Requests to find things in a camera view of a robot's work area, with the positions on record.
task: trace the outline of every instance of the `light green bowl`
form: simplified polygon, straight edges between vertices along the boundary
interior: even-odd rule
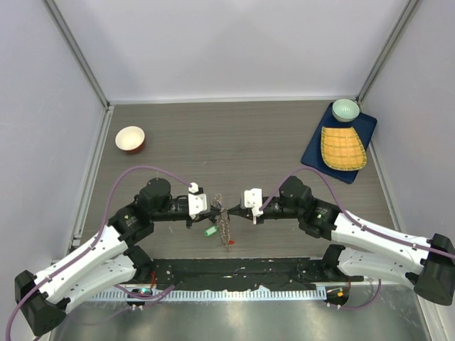
[[[333,103],[332,113],[339,122],[351,122],[359,115],[360,109],[350,99],[339,99]]]

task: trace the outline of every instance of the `wall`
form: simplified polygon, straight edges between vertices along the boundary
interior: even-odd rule
[[[453,13],[452,0],[422,2],[364,105],[403,230],[455,242]],[[454,332],[455,305],[440,310]]]
[[[111,101],[357,95],[406,0],[56,0]]]
[[[41,1],[0,1],[0,317],[14,277],[64,255],[102,107]],[[13,340],[31,340],[18,315]]]

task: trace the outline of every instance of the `gray floor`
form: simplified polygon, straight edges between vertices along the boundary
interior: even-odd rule
[[[329,102],[226,102],[116,106],[95,183],[82,240],[100,227],[107,194],[126,168],[147,164],[165,168],[197,182],[211,197],[223,195],[225,206],[238,204],[245,189],[262,188],[264,194],[300,164],[300,158]],[[137,155],[122,153],[114,144],[116,133],[129,125],[146,132],[146,148]],[[129,175],[112,201],[110,213],[130,203],[155,172]],[[332,201],[325,185],[310,172],[298,176],[313,194]],[[388,208],[368,151],[367,166],[354,184],[331,179],[346,208],[364,219],[392,226]],[[173,195],[186,194],[171,180]],[[155,232],[139,245],[151,257],[261,257],[322,256],[328,242],[313,239],[295,221],[273,221],[254,226],[232,218],[235,244],[229,253],[217,237],[204,237],[209,222],[186,229],[184,222],[157,223]]]
[[[372,286],[353,286],[349,304],[369,301]],[[86,302],[52,334],[52,341],[427,341],[414,293],[384,286],[364,310],[327,308],[321,301],[163,303],[107,318],[125,303]],[[81,322],[99,323],[84,326]]]

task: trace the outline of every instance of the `white bowl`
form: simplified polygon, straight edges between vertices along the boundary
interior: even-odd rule
[[[127,126],[115,136],[115,145],[128,153],[137,153],[142,150],[145,142],[145,133],[138,126]]]
[[[333,103],[332,113],[339,122],[351,122],[359,115],[360,109],[350,99],[339,99]]]

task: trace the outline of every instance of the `plaid yellow cloth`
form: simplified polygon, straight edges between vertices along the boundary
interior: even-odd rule
[[[322,127],[321,154],[326,165],[337,171],[357,171],[367,164],[367,153],[353,127]]]

